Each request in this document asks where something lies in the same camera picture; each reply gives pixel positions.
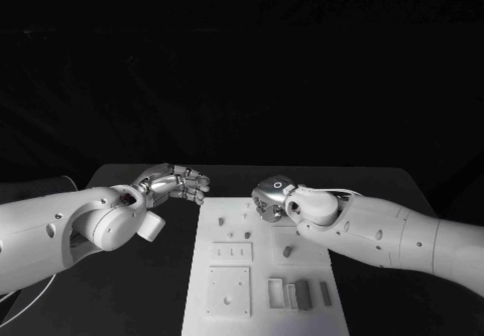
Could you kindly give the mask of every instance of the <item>table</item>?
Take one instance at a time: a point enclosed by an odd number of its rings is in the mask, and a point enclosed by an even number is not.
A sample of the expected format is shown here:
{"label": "table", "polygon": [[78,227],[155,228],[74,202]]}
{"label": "table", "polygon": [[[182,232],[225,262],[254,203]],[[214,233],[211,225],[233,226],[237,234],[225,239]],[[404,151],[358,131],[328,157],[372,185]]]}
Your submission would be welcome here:
{"label": "table", "polygon": [[[247,197],[267,177],[283,174],[313,188],[348,188],[436,215],[401,169],[182,165],[211,177],[211,197]],[[103,166],[89,188],[130,183],[151,166]],[[156,213],[166,220],[156,241],[136,236],[123,248],[90,256],[63,272],[0,335],[181,334],[199,209],[195,203],[172,199]],[[484,333],[484,299],[465,287],[430,274],[377,268],[331,254],[352,336]],[[24,290],[11,316],[44,286],[45,282]]]}

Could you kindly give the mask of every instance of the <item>robotic hand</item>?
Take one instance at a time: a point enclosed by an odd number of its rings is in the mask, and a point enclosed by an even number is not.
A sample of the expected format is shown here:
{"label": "robotic hand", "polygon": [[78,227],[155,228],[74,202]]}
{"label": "robotic hand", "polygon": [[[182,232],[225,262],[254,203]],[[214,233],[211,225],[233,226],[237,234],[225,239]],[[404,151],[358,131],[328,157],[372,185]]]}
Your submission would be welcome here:
{"label": "robotic hand", "polygon": [[312,189],[284,176],[253,192],[261,218],[284,216],[300,235],[377,267],[416,270],[484,296],[484,227],[423,215],[344,189]]}
{"label": "robotic hand", "polygon": [[89,255],[116,250],[136,233],[152,242],[165,220],[149,209],[169,197],[202,205],[210,182],[191,168],[161,164],[132,185],[0,205],[0,294],[47,279]]}

